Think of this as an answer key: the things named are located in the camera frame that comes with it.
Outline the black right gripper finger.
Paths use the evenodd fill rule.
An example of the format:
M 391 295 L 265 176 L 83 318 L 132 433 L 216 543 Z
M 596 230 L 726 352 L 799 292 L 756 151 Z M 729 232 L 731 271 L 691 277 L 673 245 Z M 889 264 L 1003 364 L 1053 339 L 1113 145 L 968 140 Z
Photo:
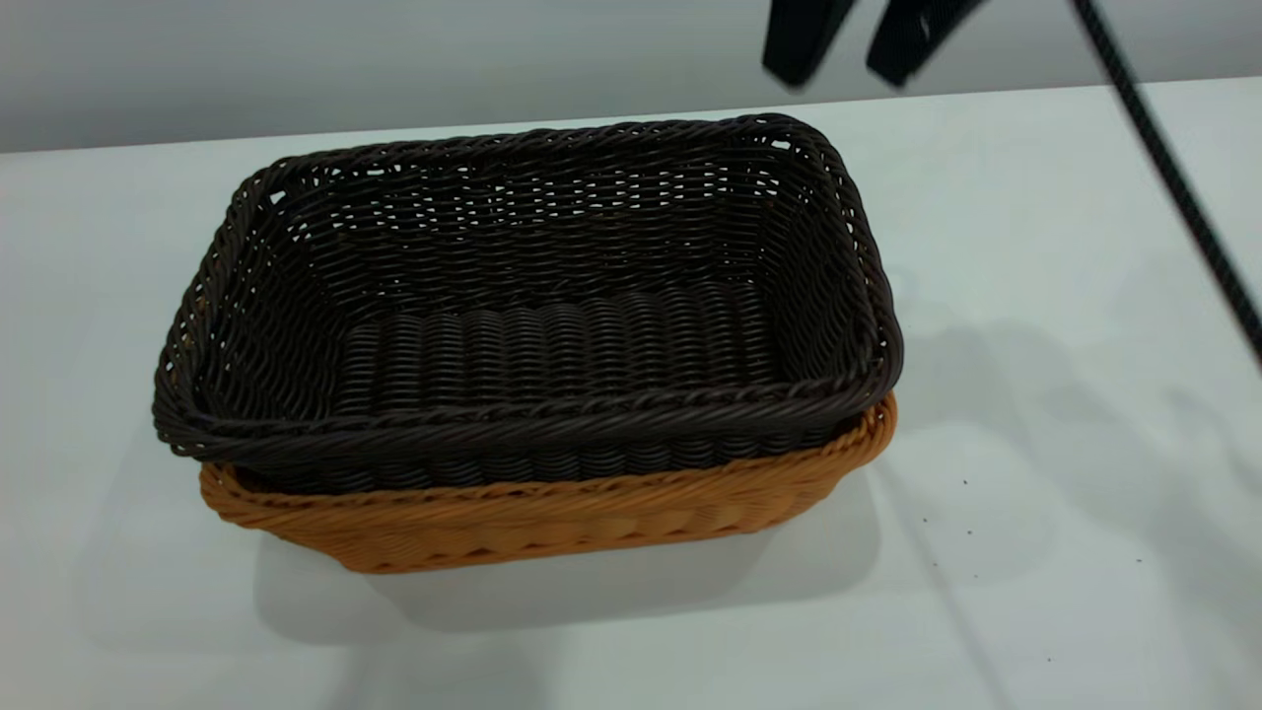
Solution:
M 764 68 L 785 87 L 817 74 L 853 8 L 846 0 L 774 0 L 764 40 Z
M 867 67 L 883 84 L 905 87 L 981 5 L 979 0 L 888 1 L 867 52 Z

